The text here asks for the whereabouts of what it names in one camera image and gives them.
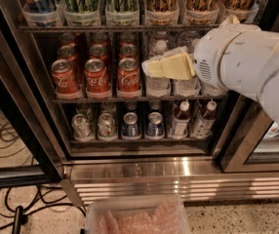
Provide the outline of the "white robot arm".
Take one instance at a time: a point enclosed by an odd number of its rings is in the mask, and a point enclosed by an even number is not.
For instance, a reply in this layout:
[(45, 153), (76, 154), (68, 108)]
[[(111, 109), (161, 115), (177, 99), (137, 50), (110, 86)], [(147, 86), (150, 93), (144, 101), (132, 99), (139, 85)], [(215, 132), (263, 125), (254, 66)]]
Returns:
[(279, 32), (251, 24), (227, 24), (196, 42), (194, 53), (177, 47), (141, 64), (145, 75), (186, 80), (198, 77), (218, 89), (258, 102), (279, 125)]

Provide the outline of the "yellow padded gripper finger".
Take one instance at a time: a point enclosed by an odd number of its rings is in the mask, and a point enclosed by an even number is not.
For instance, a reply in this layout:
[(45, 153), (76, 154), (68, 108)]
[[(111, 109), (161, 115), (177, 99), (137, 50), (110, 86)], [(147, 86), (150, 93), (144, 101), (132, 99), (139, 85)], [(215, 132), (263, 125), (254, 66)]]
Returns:
[(186, 47), (177, 47), (144, 61), (141, 68), (146, 76), (152, 78), (169, 78), (190, 80), (197, 76), (193, 64), (193, 55)]

